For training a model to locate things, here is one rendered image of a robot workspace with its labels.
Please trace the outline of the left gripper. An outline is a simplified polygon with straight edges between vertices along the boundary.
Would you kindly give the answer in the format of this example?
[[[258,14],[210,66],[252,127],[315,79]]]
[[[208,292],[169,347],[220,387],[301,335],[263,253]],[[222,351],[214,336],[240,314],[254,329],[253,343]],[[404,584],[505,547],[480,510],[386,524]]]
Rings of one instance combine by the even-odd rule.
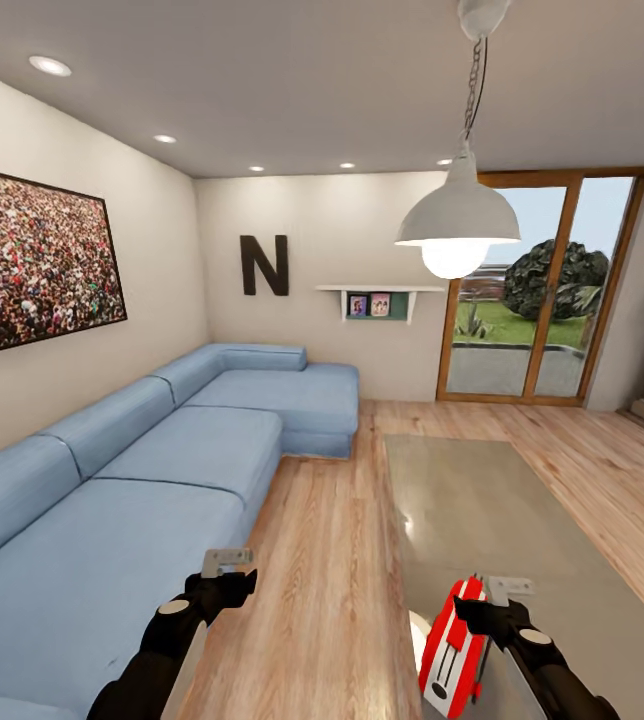
[[[185,593],[204,589],[211,593],[219,615],[224,608],[241,608],[249,593],[254,593],[257,580],[257,569],[248,575],[241,572],[223,573],[213,579],[201,579],[201,573],[192,573],[185,580]]]

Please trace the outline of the radio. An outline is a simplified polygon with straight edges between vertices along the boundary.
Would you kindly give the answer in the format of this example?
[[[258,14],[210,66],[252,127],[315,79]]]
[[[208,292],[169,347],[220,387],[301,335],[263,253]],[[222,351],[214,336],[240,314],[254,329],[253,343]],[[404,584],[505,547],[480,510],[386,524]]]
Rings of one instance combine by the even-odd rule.
[[[493,641],[490,635],[473,635],[467,629],[465,620],[457,619],[453,601],[456,593],[461,599],[487,601],[486,582],[468,574],[470,580],[460,580],[452,586],[445,608],[432,623],[426,634],[426,643],[420,658],[420,672],[417,685],[422,695],[442,715],[449,718],[458,716],[470,696],[474,705],[482,695],[482,680],[486,659]],[[480,684],[476,684],[478,662],[484,641],[488,640],[482,664]]]

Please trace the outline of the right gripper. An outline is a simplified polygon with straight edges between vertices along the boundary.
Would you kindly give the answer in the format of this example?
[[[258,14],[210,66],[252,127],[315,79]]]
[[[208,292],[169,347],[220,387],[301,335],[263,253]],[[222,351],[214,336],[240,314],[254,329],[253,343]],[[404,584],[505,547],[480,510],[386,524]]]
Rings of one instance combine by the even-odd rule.
[[[527,607],[523,603],[511,601],[509,607],[499,607],[480,599],[461,599],[456,593],[453,601],[457,619],[467,622],[467,629],[473,635],[490,635],[496,640],[496,626],[504,618],[520,620],[529,624]]]

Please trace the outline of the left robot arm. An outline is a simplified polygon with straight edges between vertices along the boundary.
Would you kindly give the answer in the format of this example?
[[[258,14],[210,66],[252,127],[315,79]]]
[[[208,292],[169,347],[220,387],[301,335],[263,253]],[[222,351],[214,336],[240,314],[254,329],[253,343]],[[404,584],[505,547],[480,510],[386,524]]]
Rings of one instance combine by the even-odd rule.
[[[247,565],[249,548],[207,549],[201,573],[185,580],[185,593],[155,611],[139,647],[119,680],[108,683],[87,720],[176,720],[213,619],[241,608],[254,593],[257,569],[223,573],[223,565]]]

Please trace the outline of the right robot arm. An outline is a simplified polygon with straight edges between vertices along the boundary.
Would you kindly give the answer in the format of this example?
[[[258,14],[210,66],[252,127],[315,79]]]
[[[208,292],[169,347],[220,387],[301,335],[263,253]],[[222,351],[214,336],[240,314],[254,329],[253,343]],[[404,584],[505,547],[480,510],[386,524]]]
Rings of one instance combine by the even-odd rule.
[[[529,623],[527,607],[508,595],[530,596],[530,579],[487,577],[487,601],[453,601],[457,619],[473,635],[490,635],[504,653],[505,669],[532,720],[621,720],[601,695],[594,697],[569,669],[551,637]]]

